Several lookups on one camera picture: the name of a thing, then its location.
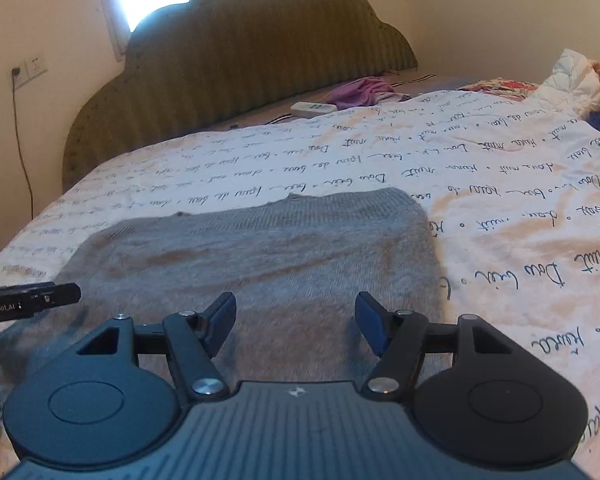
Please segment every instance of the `wall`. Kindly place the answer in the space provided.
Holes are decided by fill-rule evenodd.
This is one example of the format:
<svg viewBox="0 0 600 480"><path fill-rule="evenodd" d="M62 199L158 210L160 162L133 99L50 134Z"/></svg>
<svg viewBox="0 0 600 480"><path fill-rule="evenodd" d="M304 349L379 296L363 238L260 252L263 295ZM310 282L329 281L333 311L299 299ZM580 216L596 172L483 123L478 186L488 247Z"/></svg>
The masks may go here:
<svg viewBox="0 0 600 480"><path fill-rule="evenodd" d="M408 32L406 0L370 2L382 20ZM0 0L0 250L29 221L29 195L13 129L10 71L40 50L48 72L16 91L36 214L61 193L62 150L75 116L122 70L100 0Z"/></svg>
<svg viewBox="0 0 600 480"><path fill-rule="evenodd" d="M408 0L424 70L541 82L564 48L600 60L600 0Z"/></svg>

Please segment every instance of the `folded gray garment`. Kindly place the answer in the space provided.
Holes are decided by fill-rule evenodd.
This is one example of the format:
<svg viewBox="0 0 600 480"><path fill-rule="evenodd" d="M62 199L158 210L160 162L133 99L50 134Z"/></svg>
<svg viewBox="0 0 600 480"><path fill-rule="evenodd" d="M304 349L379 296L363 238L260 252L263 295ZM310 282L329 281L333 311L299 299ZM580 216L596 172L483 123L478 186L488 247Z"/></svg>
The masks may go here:
<svg viewBox="0 0 600 480"><path fill-rule="evenodd" d="M440 322L439 276L427 217L397 189L123 221L85 241L56 277L80 285L80 303L0 334L2 380L22 382L117 312L156 323L230 290L237 321L214 362L231 384L359 382L377 359L353 319L358 292ZM164 358L141 365L169 377ZM442 367L432 359L423 372Z"/></svg>

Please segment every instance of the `mattress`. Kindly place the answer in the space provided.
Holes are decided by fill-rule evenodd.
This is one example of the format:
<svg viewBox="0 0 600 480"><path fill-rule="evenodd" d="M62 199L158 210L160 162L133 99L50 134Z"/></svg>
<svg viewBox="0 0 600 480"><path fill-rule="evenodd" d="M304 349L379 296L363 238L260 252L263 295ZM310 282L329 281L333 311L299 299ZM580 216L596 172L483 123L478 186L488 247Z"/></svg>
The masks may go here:
<svg viewBox="0 0 600 480"><path fill-rule="evenodd" d="M574 460L600 478L600 134L534 104L438 91L120 155L14 238L0 286L51 280L123 219L387 186L429 216L446 321L478 314L583 392Z"/></svg>

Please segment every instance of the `green upholstered headboard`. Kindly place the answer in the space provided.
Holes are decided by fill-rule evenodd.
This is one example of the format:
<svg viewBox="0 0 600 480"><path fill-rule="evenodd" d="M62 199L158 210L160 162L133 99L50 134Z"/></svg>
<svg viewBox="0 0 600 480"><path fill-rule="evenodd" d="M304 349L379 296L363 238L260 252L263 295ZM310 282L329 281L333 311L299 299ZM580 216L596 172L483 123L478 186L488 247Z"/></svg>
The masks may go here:
<svg viewBox="0 0 600 480"><path fill-rule="evenodd" d="M190 0L152 12L66 141L68 190L121 153L300 92L417 66L367 0Z"/></svg>

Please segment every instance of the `silver bolt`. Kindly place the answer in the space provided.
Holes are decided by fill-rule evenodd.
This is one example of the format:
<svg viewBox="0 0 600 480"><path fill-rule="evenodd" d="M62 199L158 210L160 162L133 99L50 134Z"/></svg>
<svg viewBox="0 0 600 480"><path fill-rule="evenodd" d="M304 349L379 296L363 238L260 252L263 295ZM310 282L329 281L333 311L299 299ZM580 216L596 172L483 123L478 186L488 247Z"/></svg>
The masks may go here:
<svg viewBox="0 0 600 480"><path fill-rule="evenodd" d="M376 377L366 384L376 394L390 394L400 387L400 384L391 377Z"/></svg>
<svg viewBox="0 0 600 480"><path fill-rule="evenodd" d="M204 377L193 383L192 389L200 395L213 395L222 391L224 383L213 377Z"/></svg>

